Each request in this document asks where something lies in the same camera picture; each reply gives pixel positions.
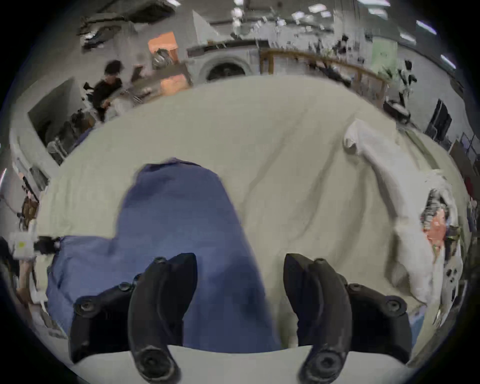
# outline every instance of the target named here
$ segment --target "ceiling light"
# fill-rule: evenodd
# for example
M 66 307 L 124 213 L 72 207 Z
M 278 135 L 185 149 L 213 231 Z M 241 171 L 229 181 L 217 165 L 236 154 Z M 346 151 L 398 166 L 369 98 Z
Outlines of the ceiling light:
M 240 8 L 234 8 L 232 9 L 232 16 L 233 17 L 242 17 L 243 16 L 243 11 Z
M 383 8 L 369 8 L 368 13 L 371 13 L 372 15 L 382 15 L 386 13 L 386 10 Z
M 1 176 L 0 176 L 0 189 L 1 189 L 1 185 L 3 184 L 3 179 L 5 178 L 5 173 L 7 172 L 7 169 L 5 168 L 3 170 L 3 172 L 1 173 Z
M 379 5 L 380 7 L 390 7 L 390 3 L 387 0 L 358 0 L 358 2 L 365 5 Z
M 321 12 L 321 11 L 326 11 L 327 7 L 323 4 L 315 4 L 315 5 L 311 5 L 310 7 L 308 7 L 308 10 L 311 12 L 311 13 L 318 13 L 318 12 Z
M 305 14 L 302 11 L 292 13 L 293 20 L 301 19 Z
M 425 23 L 422 23 L 420 20 L 417 20 L 417 25 L 422 27 L 423 29 L 426 29 L 427 31 L 429 31 L 430 33 L 433 33 L 434 35 L 437 34 L 437 31 L 435 31 L 432 27 L 430 27 L 429 25 L 425 24 Z
M 177 0 L 167 0 L 167 3 L 170 3 L 171 5 L 175 7 L 181 6 L 181 4 Z
M 377 15 L 378 17 L 381 17 L 382 19 L 388 20 L 387 11 L 382 9 L 382 8 L 369 8 L 368 13 L 370 13 L 372 15 Z
M 406 41 L 409 41 L 410 43 L 413 43 L 413 44 L 416 44 L 416 43 L 417 43 L 416 39 L 415 39 L 413 36 L 409 35 L 409 34 L 400 33 L 400 37 L 401 37 L 402 39 L 405 39 Z
M 449 59 L 447 59 L 444 55 L 440 55 L 440 57 L 442 58 L 443 61 L 445 61 L 448 65 L 450 65 L 450 67 L 452 67 L 453 69 L 456 69 L 456 66 L 455 64 L 453 64 Z

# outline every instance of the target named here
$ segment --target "poster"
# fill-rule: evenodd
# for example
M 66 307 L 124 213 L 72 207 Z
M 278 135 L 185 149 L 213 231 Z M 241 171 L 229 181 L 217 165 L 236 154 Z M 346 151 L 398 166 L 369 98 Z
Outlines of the poster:
M 397 42 L 374 37 L 372 45 L 372 61 L 370 69 L 374 73 L 385 72 L 389 69 L 392 74 L 396 72 Z

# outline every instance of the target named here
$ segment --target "person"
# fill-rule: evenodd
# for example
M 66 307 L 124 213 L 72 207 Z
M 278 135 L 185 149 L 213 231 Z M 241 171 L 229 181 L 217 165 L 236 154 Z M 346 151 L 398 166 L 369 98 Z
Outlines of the person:
M 93 89 L 92 104 L 101 122 L 105 121 L 105 112 L 110 106 L 108 97 L 122 87 L 121 79 L 118 77 L 122 69 L 120 60 L 110 61 L 105 67 L 105 79 L 97 83 Z

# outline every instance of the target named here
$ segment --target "washer door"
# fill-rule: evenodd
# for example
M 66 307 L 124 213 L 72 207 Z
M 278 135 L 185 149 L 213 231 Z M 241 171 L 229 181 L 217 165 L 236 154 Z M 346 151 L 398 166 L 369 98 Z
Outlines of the washer door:
M 232 76 L 253 75 L 250 65 L 236 55 L 221 55 L 207 61 L 198 74 L 198 84 L 207 83 Z
M 221 63 L 210 70 L 206 80 L 209 82 L 232 76 L 245 76 L 245 71 L 241 66 L 235 63 Z

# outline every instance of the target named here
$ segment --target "blue cloth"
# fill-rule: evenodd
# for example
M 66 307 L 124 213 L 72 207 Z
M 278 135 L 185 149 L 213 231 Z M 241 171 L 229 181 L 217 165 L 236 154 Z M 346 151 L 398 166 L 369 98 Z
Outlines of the blue cloth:
M 280 349 L 255 259 L 220 179 L 178 160 L 138 174 L 114 239 L 61 240 L 48 273 L 48 312 L 68 331 L 79 297 L 131 282 L 156 257 L 182 252 L 195 253 L 198 264 L 184 346 L 227 353 Z

